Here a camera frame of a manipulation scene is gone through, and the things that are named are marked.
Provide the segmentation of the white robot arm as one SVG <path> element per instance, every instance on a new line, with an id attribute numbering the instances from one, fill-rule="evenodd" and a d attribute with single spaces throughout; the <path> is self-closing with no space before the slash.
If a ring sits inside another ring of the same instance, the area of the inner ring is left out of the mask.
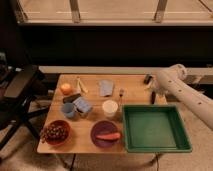
<path id="1" fill-rule="evenodd" d="M 188 86 L 186 77 L 182 64 L 159 69 L 151 77 L 149 90 L 159 95 L 171 93 L 213 131 L 213 99 Z"/>

